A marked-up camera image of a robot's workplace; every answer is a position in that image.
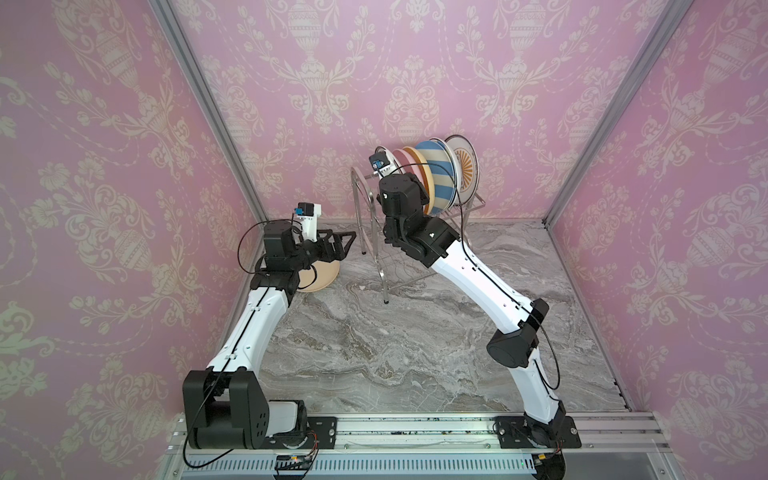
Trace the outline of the cream plate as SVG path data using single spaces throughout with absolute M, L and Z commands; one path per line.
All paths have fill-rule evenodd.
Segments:
M 303 292 L 317 292 L 330 286 L 338 277 L 340 262 L 317 261 L 309 269 L 299 272 L 298 290 Z

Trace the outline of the yellow plate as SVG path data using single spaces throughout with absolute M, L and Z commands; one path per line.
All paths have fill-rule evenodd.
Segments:
M 418 149 L 411 146 L 405 146 L 404 150 L 412 157 L 415 163 L 415 167 L 420 172 L 420 178 L 428 196 L 428 203 L 425 206 L 425 213 L 431 214 L 435 204 L 435 191 L 434 180 L 430 166 Z

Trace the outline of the blue white striped plate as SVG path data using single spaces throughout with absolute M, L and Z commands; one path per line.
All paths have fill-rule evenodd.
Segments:
M 453 206 L 457 196 L 454 164 L 443 145 L 434 140 L 425 140 L 416 145 L 416 150 L 426 161 L 431 172 L 434 204 L 430 214 L 437 216 Z

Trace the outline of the pink plate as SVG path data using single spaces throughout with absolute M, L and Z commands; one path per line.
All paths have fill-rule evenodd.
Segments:
M 399 172 L 402 174 L 410 173 L 416 176 L 416 178 L 424 183 L 424 177 L 419 165 L 419 161 L 415 159 L 408 150 L 399 148 L 393 151 L 397 163 L 400 166 Z

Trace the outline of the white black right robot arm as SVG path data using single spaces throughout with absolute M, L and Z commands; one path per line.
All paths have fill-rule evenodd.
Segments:
M 426 191 L 412 174 L 379 180 L 385 215 L 385 242 L 443 276 L 473 300 L 496 325 L 486 346 L 506 367 L 521 395 L 526 436 L 545 448 L 559 448 L 568 432 L 562 401 L 540 364 L 538 331 L 549 311 L 507 285 L 470 249 L 462 234 L 439 217 L 424 213 Z

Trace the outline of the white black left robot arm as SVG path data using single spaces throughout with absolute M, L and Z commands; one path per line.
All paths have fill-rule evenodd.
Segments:
M 309 421 L 301 400 L 270 401 L 257 374 L 270 339 L 300 289 L 300 274 L 316 262 L 341 261 L 353 231 L 298 233 L 291 220 L 270 221 L 244 310 L 223 347 L 182 384 L 187 445 L 192 449 L 306 448 Z

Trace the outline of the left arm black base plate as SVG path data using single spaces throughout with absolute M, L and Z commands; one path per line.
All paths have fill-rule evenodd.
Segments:
M 265 437 L 260 449 L 333 449 L 336 443 L 336 427 L 336 417 L 310 416 L 307 419 L 299 419 L 290 427 L 279 426 L 276 433 Z

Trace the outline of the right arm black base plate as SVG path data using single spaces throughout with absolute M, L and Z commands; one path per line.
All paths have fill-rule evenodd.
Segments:
M 570 416 L 549 424 L 526 416 L 498 416 L 492 430 L 502 449 L 579 449 L 582 441 Z

